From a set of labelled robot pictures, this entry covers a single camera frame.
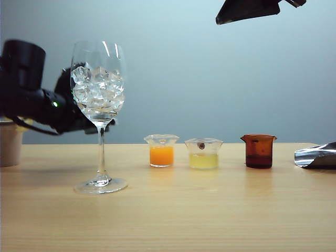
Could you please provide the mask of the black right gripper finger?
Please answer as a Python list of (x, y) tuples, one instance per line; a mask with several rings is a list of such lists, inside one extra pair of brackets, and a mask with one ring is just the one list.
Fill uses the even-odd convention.
[(280, 12), (278, 3), (270, 0), (226, 0), (215, 18), (216, 24), (277, 15)]

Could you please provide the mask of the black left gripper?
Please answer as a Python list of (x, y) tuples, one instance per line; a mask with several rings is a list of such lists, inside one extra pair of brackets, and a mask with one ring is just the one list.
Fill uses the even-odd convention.
[[(63, 69), (54, 91), (44, 90), (47, 124), (58, 134), (72, 131), (84, 131), (85, 134), (97, 134), (96, 126), (90, 122), (77, 107), (70, 90), (70, 69)], [(105, 128), (106, 132), (116, 125), (112, 119)]]

